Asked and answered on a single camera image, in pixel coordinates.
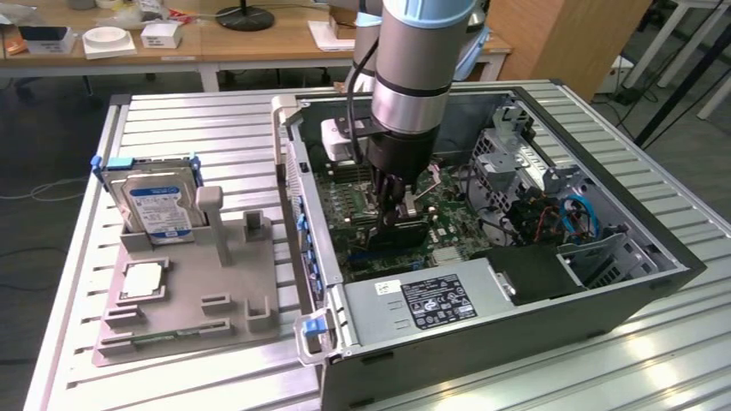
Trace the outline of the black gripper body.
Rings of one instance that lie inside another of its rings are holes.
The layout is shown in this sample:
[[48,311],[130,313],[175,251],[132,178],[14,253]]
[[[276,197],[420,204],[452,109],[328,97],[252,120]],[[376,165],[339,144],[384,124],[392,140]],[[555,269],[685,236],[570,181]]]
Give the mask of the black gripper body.
[[387,175],[415,181],[430,164],[438,131],[422,134],[384,132],[370,137],[367,159]]

